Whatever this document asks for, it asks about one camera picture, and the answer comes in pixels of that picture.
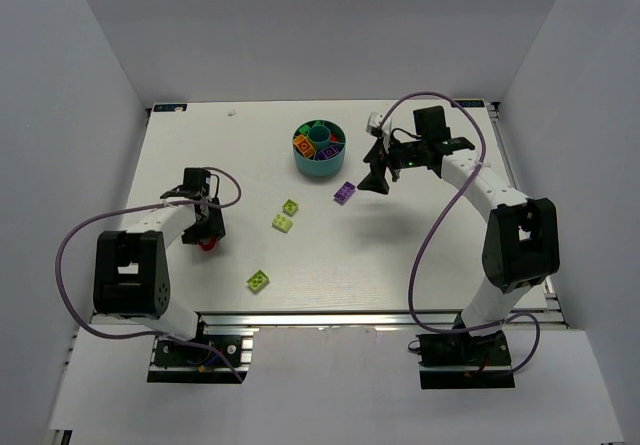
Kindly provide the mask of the red flower printed lego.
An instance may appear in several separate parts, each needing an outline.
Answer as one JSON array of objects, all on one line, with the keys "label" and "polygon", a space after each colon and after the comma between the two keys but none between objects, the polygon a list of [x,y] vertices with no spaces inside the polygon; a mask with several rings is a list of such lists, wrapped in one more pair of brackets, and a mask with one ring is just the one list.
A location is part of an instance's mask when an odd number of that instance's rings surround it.
[{"label": "red flower printed lego", "polygon": [[208,252],[213,250],[216,247],[217,243],[218,243],[218,239],[216,237],[212,237],[212,238],[201,240],[198,243],[198,245],[201,250]]}]

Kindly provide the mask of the purple butterfly curved lego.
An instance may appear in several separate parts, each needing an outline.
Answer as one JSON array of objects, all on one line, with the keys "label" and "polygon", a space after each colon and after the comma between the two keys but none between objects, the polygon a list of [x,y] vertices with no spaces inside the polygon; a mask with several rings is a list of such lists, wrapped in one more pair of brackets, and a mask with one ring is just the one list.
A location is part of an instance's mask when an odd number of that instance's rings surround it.
[{"label": "purple butterfly curved lego", "polygon": [[340,151],[341,149],[339,147],[337,147],[336,145],[331,145],[322,150],[319,150],[315,155],[315,159],[317,161],[330,160],[336,155],[339,155]]}]

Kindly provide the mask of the yellow butterfly curved lego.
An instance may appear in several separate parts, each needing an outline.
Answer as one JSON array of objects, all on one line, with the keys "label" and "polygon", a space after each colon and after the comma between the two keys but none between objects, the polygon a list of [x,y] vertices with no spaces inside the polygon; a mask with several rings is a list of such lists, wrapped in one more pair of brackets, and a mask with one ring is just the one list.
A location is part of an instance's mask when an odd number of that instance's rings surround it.
[{"label": "yellow butterfly curved lego", "polygon": [[292,141],[294,149],[305,159],[312,159],[316,150],[308,137],[304,134],[296,135]]}]

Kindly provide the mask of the dark green curved lego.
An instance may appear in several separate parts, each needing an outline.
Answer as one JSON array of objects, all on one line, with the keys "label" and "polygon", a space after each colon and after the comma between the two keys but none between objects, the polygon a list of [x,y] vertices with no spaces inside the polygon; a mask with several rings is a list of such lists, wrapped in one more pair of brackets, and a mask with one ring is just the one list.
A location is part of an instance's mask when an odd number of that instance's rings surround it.
[{"label": "dark green curved lego", "polygon": [[313,129],[314,127],[319,127],[324,125],[325,125],[324,120],[311,120],[311,121],[305,122],[304,124],[300,125],[297,128],[297,130],[294,133],[294,136],[295,137],[297,137],[298,135],[307,136],[310,130]]}]

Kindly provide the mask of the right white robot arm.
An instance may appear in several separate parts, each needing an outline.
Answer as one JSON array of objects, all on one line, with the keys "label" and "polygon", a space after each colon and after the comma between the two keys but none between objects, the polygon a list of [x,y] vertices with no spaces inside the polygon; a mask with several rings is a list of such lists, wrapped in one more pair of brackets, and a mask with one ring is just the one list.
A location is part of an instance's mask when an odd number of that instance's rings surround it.
[{"label": "right white robot arm", "polygon": [[559,268],[555,205],[511,187],[468,139],[453,137],[443,107],[419,109],[413,117],[412,139],[401,142],[381,114],[369,116],[366,131],[375,143],[364,157],[369,173],[358,187],[386,195],[401,170],[425,167],[474,207],[487,224],[481,253],[484,278],[456,326],[471,337],[491,336],[517,302]]}]

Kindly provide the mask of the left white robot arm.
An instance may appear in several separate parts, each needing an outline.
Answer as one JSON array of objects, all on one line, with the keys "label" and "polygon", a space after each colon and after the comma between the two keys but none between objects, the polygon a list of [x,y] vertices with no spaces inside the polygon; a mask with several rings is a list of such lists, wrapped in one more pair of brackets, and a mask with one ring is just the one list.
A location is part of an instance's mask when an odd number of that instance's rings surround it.
[{"label": "left white robot arm", "polygon": [[185,169],[183,182],[161,198],[187,200],[187,205],[161,207],[126,230],[100,234],[93,290],[98,313],[180,340],[196,339],[199,315],[172,296],[167,249],[180,241],[209,251],[225,236],[213,177],[204,168]]}]

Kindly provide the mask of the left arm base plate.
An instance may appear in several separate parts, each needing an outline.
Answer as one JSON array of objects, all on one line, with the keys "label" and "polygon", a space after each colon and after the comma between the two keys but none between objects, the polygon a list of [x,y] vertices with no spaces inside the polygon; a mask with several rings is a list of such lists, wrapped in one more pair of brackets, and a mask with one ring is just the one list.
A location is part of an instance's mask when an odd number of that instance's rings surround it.
[{"label": "left arm base plate", "polygon": [[207,349],[168,339],[154,342],[147,382],[155,384],[239,385],[248,373],[255,331],[205,326],[198,340]]}]

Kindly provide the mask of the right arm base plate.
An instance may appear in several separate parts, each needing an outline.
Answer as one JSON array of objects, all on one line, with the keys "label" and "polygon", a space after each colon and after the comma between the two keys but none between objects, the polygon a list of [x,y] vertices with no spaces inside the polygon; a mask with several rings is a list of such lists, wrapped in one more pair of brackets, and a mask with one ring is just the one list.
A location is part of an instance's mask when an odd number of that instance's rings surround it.
[{"label": "right arm base plate", "polygon": [[506,336],[423,334],[417,336],[422,390],[513,389]]}]

